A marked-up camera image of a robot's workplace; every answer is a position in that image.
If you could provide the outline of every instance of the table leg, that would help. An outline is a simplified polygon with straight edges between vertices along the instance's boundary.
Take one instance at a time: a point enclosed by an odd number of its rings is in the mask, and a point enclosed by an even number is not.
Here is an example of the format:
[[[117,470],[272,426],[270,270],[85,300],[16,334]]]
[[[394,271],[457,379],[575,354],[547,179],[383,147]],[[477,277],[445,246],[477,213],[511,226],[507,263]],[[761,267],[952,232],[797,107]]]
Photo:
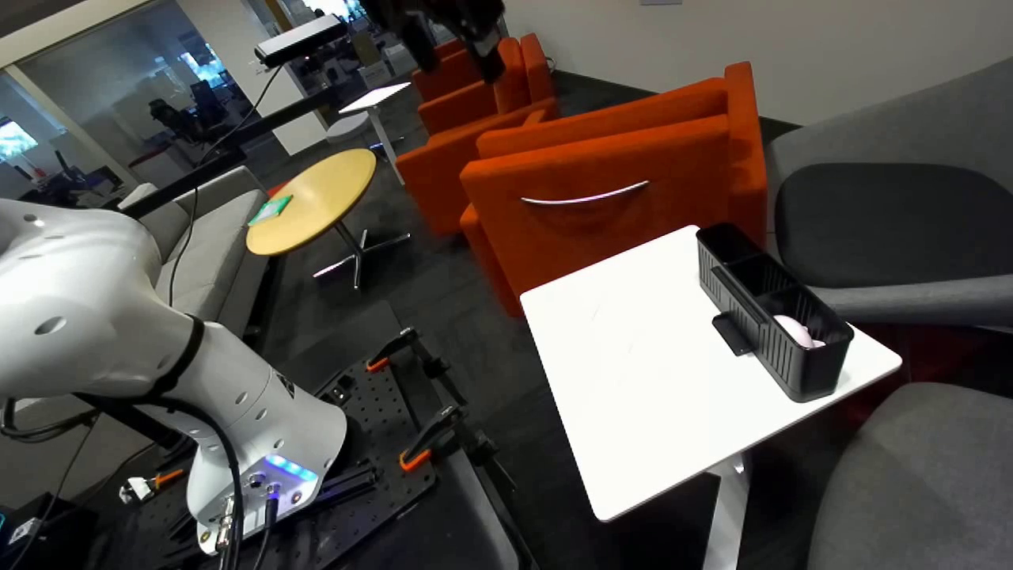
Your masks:
[[[340,267],[350,263],[350,288],[355,288],[355,292],[360,288],[360,263],[364,263],[371,255],[412,241],[412,235],[399,235],[399,239],[371,244],[371,232],[368,232],[368,228],[364,228],[357,239],[355,239],[345,226],[336,226],[336,232],[337,232],[340,241],[350,246],[350,255],[340,258],[340,261],[336,261],[336,263],[330,263],[330,267],[319,267],[319,270],[313,271],[313,279],[322,279],[322,277],[330,277],[330,271],[336,271],[336,270],[340,270]]]
[[[750,505],[748,456],[727,456],[723,463],[712,466],[708,476],[717,479],[717,498],[708,520],[703,570],[735,570]]]
[[[376,132],[376,140],[379,140],[379,147],[383,147],[383,156],[387,156],[393,173],[394,173],[399,185],[405,186],[405,179],[400,179],[400,172],[399,172],[399,156],[393,153],[393,144],[388,144],[388,136],[387,136],[387,131],[383,131],[383,121],[379,121],[379,112],[371,107],[368,113],[371,113],[373,132]]]

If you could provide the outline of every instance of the wooden tabletop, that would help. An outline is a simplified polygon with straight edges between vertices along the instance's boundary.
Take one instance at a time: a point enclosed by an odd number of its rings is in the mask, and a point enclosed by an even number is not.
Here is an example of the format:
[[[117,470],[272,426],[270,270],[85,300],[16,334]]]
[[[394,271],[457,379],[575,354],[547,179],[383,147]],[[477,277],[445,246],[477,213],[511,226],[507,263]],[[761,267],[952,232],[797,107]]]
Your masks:
[[[311,164],[276,192],[291,198],[285,213],[251,226],[251,255],[278,258],[313,241],[360,199],[373,172],[376,156],[368,149],[337,153]]]

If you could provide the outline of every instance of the gray chair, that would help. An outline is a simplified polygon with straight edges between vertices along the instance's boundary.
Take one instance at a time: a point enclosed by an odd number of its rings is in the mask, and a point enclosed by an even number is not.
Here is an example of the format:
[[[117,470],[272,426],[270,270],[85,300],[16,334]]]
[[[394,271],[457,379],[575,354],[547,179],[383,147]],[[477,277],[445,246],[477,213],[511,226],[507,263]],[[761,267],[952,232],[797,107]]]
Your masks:
[[[376,40],[371,31],[355,31],[350,35],[350,50],[357,57],[357,75],[368,88],[379,88],[393,79]]]
[[[413,57],[400,40],[387,45],[383,60],[394,79],[408,79],[417,71]]]
[[[330,147],[349,147],[349,144],[364,144],[371,132],[371,113],[345,113],[333,127],[326,127],[326,144]]]
[[[828,476],[810,570],[1006,570],[1013,403],[908,384]]]
[[[768,250],[856,322],[1013,322],[1013,60],[778,136]]]

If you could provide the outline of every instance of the wall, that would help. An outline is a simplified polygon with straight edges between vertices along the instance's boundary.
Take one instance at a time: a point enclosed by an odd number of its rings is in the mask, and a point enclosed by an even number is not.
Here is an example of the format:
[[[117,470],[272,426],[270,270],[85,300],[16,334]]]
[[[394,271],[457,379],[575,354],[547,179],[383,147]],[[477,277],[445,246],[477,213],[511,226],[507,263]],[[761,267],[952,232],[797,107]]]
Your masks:
[[[266,40],[260,19],[242,0],[179,0],[179,9],[189,16],[195,31],[212,45],[212,50],[228,66],[232,79],[242,88],[251,103],[270,81],[270,71],[256,60],[253,48]],[[289,71],[278,73],[266,93],[260,113],[272,113],[301,103],[304,93]],[[322,140],[322,124],[317,113],[304,113],[278,131],[272,131],[285,153],[304,153]]]
[[[1010,21],[1006,0],[507,0],[560,71],[657,93],[750,60],[758,112],[797,124],[1013,57]]]
[[[48,19],[61,9],[67,9],[77,0],[2,0],[0,2],[0,35],[9,35],[16,29],[24,29],[37,19]]]
[[[81,0],[69,9],[61,9],[33,26],[24,26],[11,35],[0,39],[0,66],[9,66],[41,48],[51,48],[69,35],[79,35],[105,19],[114,19],[131,8],[141,8],[144,0]]]

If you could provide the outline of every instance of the orange chair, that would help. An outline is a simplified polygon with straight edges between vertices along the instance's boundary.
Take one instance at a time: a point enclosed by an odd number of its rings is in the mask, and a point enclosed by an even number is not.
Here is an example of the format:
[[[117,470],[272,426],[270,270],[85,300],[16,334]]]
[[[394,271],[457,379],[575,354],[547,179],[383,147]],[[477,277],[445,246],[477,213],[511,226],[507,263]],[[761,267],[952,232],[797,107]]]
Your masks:
[[[477,79],[470,87],[461,87],[456,93],[445,93],[434,103],[417,106],[417,118],[426,132],[453,131],[493,113],[510,113],[530,103],[526,87],[522,45],[514,39],[502,39],[495,45],[495,55],[502,60],[502,73],[495,75],[493,87]]]
[[[464,191],[457,185],[461,167],[477,160],[473,140],[486,131],[520,127],[527,113],[555,118],[556,103],[551,88],[551,75],[544,66],[544,55],[534,35],[514,40],[499,40],[499,55],[507,60],[507,73],[486,88],[485,103],[473,93],[456,97],[457,107],[438,107],[429,118],[429,140],[399,156],[399,172],[405,179],[408,192],[413,198],[426,228],[434,235],[456,235],[457,216],[464,213]]]
[[[680,226],[761,239],[765,160],[748,62],[722,79],[590,113],[493,131],[461,172],[457,226],[495,298]]]
[[[449,40],[435,48],[438,66],[423,73],[412,73],[412,87],[417,88],[422,103],[444,97],[461,87],[477,81],[477,66],[461,40]]]

